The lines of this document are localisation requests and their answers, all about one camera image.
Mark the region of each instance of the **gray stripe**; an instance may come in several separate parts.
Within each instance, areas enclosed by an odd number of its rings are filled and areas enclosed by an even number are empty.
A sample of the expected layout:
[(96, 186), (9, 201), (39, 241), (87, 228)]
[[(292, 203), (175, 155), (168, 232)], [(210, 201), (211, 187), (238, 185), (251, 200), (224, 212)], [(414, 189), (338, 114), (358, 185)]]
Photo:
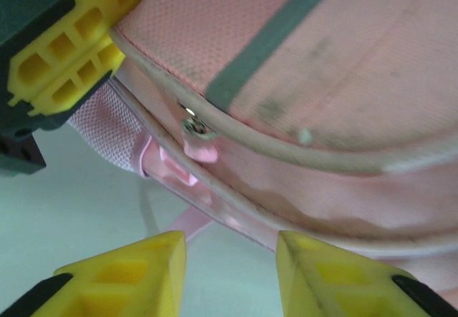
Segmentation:
[(321, 0), (289, 0), (208, 85), (206, 99), (227, 112), (246, 82)]

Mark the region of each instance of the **black plastic piece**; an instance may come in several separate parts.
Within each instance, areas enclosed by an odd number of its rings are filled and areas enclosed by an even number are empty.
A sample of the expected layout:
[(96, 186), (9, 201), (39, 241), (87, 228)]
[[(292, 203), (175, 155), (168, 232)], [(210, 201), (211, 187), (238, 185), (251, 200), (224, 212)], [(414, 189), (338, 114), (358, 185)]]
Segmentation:
[(0, 0), (0, 135), (22, 139), (38, 128), (58, 128), (68, 119), (63, 120), (62, 115), (29, 117), (32, 107), (26, 102), (8, 106), (13, 96), (7, 84), (10, 59), (74, 6), (74, 0)]
[(403, 275), (391, 279), (431, 317), (458, 317), (458, 311), (424, 283)]
[(40, 281), (0, 314), (0, 317), (31, 317), (72, 278), (72, 274), (63, 273)]
[(33, 174), (44, 167), (46, 163), (32, 136), (18, 142), (0, 136), (2, 176), (15, 176), (17, 173)]

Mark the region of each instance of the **pink backpack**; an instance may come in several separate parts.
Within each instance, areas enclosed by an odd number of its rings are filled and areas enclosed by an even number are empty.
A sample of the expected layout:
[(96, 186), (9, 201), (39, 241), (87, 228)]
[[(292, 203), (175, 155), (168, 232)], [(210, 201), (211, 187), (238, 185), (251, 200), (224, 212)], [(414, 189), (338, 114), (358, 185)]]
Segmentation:
[(143, 0), (112, 32), (127, 60), (71, 123), (267, 248), (298, 230), (458, 306), (457, 6)]

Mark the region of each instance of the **pink fabric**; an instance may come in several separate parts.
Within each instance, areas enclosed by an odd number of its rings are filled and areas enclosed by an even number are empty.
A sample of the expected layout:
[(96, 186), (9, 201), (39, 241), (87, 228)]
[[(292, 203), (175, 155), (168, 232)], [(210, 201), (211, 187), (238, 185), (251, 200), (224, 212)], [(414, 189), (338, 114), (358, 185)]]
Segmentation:
[[(203, 94), (286, 1), (143, 0), (120, 30), (152, 63)], [(308, 132), (304, 146), (330, 153), (409, 149), (453, 134), (457, 5), (458, 0), (323, 0), (253, 75), (229, 113), (287, 142), (300, 144), (299, 136)], [(183, 137), (180, 123), (187, 114), (156, 77), (129, 60), (117, 76), (187, 155), (259, 210), (304, 230), (369, 242), (421, 244), (430, 236), (458, 233), (458, 159), (364, 177), (289, 165), (225, 137), (199, 148)], [(272, 247), (275, 230), (198, 182), (145, 134), (109, 88), (100, 89), (71, 123), (115, 164), (144, 170), (215, 220)], [(395, 263), (437, 290), (458, 285), (454, 252)]]

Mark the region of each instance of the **stain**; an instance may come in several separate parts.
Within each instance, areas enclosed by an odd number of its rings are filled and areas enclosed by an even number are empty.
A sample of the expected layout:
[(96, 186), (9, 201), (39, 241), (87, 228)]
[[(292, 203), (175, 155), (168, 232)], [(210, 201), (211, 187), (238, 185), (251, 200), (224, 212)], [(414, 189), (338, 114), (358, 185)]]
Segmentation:
[(314, 81), (318, 84), (325, 84), (327, 83), (328, 81), (328, 77), (326, 76), (326, 74), (324, 73), (323, 70), (321, 70), (321, 68), (318, 68), (316, 70), (313, 70), (310, 75), (308, 76), (308, 78), (311, 80), (311, 81)]
[(203, 80), (198, 65), (184, 60), (178, 54), (174, 54), (172, 57), (167, 58), (164, 62), (169, 63), (175, 71), (184, 74), (187, 79), (193, 83), (201, 83)]
[(376, 150), (377, 146), (372, 144), (363, 135), (358, 132), (350, 132), (347, 135), (326, 134), (320, 135), (312, 131), (312, 136), (316, 144), (335, 151), (362, 151)]
[(263, 122), (272, 122), (283, 116), (285, 108), (283, 102), (268, 99), (258, 106), (257, 113)]
[(297, 127), (292, 126), (288, 131), (286, 131), (286, 135), (296, 140), (299, 136), (299, 132), (300, 130)]
[(322, 57), (323, 54), (327, 51), (329, 46), (331, 45), (331, 40), (329, 37), (323, 38), (316, 47), (310, 51), (306, 57), (307, 61), (314, 62), (318, 58)]
[(355, 113), (357, 114), (365, 114), (370, 109), (367, 106), (361, 105), (355, 108)]
[(405, 11), (402, 12), (402, 16), (406, 18), (416, 16), (416, 11), (410, 8), (406, 9)]
[(397, 70), (393, 70), (389, 74), (391, 75), (391, 77), (394, 77), (394, 78), (397, 78), (397, 79), (401, 77), (401, 74)]

